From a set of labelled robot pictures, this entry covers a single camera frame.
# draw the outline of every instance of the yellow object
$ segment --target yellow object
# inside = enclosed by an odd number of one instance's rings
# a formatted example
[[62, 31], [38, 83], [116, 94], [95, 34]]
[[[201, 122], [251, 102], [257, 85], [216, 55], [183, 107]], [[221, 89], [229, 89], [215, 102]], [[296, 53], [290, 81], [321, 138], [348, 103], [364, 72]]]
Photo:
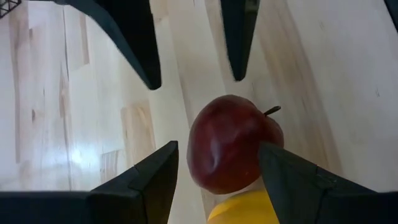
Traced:
[[265, 190], [235, 195], [211, 211], [207, 224], [279, 224]]

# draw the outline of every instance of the wood grain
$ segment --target wood grain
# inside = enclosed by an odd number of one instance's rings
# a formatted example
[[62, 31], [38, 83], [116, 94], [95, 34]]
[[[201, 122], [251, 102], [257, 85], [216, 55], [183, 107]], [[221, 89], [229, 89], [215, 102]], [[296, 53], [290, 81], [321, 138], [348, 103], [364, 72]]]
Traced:
[[[262, 0], [241, 82], [219, 1], [150, 3], [156, 91], [72, 7], [23, 2], [0, 20], [0, 190], [90, 190], [177, 140], [169, 223], [205, 223], [232, 194], [195, 185], [188, 134], [225, 94], [261, 111], [281, 105], [272, 117], [286, 149], [374, 190], [398, 189], [398, 35], [383, 1]], [[261, 188], [259, 179], [242, 191]]]

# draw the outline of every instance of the black metal frame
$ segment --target black metal frame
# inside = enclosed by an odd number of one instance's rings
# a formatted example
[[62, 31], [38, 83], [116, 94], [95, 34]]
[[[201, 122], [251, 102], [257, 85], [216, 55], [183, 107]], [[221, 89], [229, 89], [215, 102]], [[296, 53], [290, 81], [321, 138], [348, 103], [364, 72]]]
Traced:
[[14, 10], [22, 0], [0, 0], [0, 19]]

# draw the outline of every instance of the apple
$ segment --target apple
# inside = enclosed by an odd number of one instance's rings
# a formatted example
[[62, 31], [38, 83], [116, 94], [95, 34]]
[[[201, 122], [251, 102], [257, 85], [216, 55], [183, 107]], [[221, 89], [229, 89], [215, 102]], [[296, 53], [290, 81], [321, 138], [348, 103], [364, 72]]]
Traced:
[[262, 113], [240, 96], [225, 95], [206, 105], [192, 124], [187, 162], [194, 181], [214, 194], [241, 190], [260, 176], [260, 142], [284, 146], [283, 132], [268, 117], [280, 106]]

